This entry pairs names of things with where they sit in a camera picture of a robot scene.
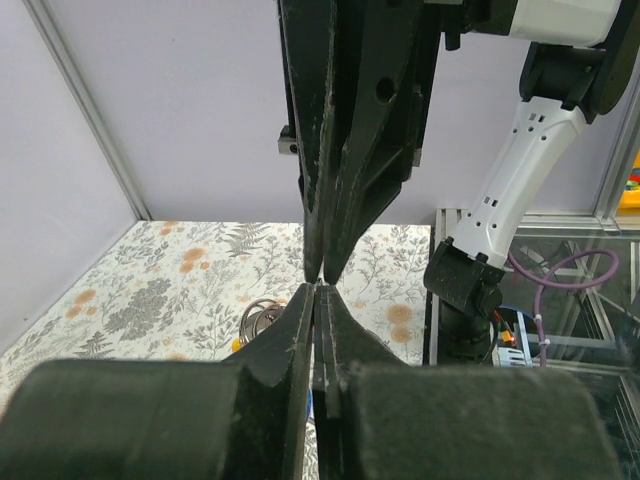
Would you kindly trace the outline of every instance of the white wall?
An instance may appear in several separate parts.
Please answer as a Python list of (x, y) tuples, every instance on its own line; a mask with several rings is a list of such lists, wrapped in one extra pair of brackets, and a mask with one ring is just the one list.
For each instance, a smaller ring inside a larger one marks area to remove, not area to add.
[(134, 220), (26, 8), (0, 2), (0, 352)]
[[(274, 1), (48, 0), (159, 218), (300, 219)], [(526, 42), (469, 35), (443, 52), (422, 167), (383, 217), (470, 203), (515, 114)], [(591, 211), (623, 108), (567, 153), (536, 211)]]

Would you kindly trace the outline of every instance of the metal ring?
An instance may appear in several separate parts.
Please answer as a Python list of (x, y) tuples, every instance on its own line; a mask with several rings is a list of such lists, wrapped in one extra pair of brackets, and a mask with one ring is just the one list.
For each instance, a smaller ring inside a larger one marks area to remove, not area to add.
[[(252, 313), (252, 311), (256, 307), (258, 307), (260, 311)], [(263, 318), (264, 315), (269, 315), (271, 313), (273, 318), (272, 319), (267, 318), (267, 320), (269, 321), (269, 325), (271, 325), (280, 316), (279, 310), (281, 309), (282, 307), (280, 306), (280, 304), (270, 298), (261, 298), (259, 300), (255, 300), (254, 302), (251, 302), (247, 306), (247, 308), (244, 310), (244, 312), (242, 313), (242, 317), (240, 318), (240, 331), (239, 331), (240, 344), (244, 346), (251, 341), (251, 339), (249, 338), (246, 332), (247, 321), (249, 320), (249, 318), (253, 317), (254, 315), (257, 315), (257, 318), (255, 319), (251, 327), (251, 334), (253, 338), (255, 338), (258, 335), (259, 320)]]

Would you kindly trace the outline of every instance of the table surface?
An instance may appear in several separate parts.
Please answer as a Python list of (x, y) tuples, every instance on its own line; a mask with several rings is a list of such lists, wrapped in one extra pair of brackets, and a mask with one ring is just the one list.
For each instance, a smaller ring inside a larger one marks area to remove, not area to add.
[[(338, 284), (354, 318), (421, 364), (430, 227), (374, 225)], [(303, 282), (302, 227), (139, 222), (0, 357), (0, 405), (53, 358), (221, 360), (253, 300)], [(305, 479), (317, 478), (307, 428)]]

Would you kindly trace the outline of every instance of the screw hole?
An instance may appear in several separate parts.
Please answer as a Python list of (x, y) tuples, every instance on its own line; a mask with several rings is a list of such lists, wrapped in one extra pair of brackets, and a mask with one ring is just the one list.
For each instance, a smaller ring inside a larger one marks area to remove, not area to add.
[(376, 97), (380, 103), (389, 103), (396, 94), (396, 87), (390, 78), (382, 78), (376, 85)]

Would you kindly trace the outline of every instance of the metal bracket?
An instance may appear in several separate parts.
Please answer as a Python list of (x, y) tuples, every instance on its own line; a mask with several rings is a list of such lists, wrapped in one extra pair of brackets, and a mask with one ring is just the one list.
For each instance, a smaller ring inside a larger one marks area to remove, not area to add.
[(602, 230), (610, 235), (620, 235), (622, 230), (614, 217), (603, 217), (598, 219)]
[(297, 155), (298, 143), (295, 137), (291, 136), (291, 129), (288, 125), (282, 127), (278, 138), (278, 153), (280, 155)]

